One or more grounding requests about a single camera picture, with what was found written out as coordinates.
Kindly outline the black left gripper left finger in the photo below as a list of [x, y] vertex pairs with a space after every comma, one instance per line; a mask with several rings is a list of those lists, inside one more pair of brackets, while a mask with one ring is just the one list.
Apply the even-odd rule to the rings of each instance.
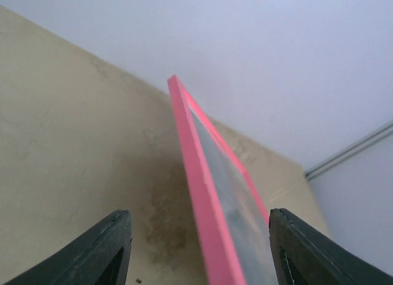
[[125, 284], [131, 242], [130, 212], [119, 209], [6, 283]]

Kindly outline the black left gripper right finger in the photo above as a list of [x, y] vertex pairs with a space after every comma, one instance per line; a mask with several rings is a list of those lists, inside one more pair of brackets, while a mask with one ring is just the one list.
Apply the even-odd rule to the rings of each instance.
[[288, 209], [270, 211], [270, 247], [279, 284], [392, 284]]

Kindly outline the pink wooden photo frame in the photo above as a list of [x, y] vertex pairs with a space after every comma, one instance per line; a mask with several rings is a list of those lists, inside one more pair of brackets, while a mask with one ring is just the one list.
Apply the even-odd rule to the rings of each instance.
[[168, 79], [210, 284], [277, 284], [269, 215], [252, 179], [177, 76]]

